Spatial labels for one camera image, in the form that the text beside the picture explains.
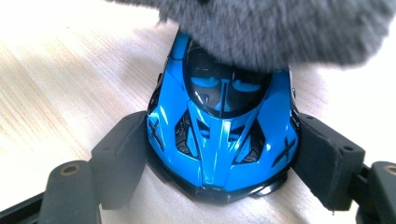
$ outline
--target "toy car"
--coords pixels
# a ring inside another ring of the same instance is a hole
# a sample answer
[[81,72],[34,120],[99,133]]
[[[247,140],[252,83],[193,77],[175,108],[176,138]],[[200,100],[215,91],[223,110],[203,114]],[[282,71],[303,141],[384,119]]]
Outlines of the toy car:
[[147,125],[161,173],[213,202],[280,187],[299,143],[289,69],[224,64],[181,32],[149,101]]

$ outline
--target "car windshield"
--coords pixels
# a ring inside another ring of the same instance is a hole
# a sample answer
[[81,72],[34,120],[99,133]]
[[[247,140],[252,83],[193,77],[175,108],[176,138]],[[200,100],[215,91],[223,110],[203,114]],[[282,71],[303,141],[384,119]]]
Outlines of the car windshield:
[[242,115],[257,106],[271,76],[222,63],[192,41],[184,57],[184,82],[190,98],[218,118]]

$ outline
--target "glossy blue surface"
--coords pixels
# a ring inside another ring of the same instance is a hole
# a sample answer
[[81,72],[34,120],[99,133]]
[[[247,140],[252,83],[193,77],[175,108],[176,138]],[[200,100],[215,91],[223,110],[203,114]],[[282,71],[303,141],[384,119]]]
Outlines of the glossy blue surface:
[[[260,184],[288,167],[298,146],[298,135],[290,123],[289,71],[273,74],[267,93],[255,108],[235,118],[215,118],[196,105],[185,90],[182,58],[188,44],[188,36],[178,33],[164,71],[159,103],[148,115],[149,127],[158,122],[157,127],[148,128],[148,137],[163,163],[195,187],[226,191]],[[192,80],[204,88],[221,81],[213,78]],[[239,91],[259,88],[245,83],[234,85]],[[186,146],[190,155],[177,149],[175,134],[177,123],[187,112],[191,126]],[[255,120],[265,136],[262,154],[257,161],[243,162],[250,152],[249,132]]]

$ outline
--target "microfiber duster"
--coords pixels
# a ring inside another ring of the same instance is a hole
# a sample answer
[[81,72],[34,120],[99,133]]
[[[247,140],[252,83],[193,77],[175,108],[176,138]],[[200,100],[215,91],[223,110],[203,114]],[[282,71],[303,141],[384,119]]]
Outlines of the microfiber duster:
[[366,62],[381,47],[396,0],[116,0],[154,7],[224,63]]

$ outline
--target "wooden table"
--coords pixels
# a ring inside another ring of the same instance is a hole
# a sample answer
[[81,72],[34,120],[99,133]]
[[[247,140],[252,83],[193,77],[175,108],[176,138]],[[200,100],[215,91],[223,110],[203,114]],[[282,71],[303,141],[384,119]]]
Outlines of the wooden table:
[[[124,116],[145,110],[177,25],[158,12],[103,1],[0,3],[0,210],[45,189],[50,171],[88,160]],[[353,68],[291,66],[297,105],[366,149],[365,163],[396,161],[396,23],[383,48]],[[146,167],[130,208],[104,223],[354,223],[299,179],[218,206],[192,202]]]

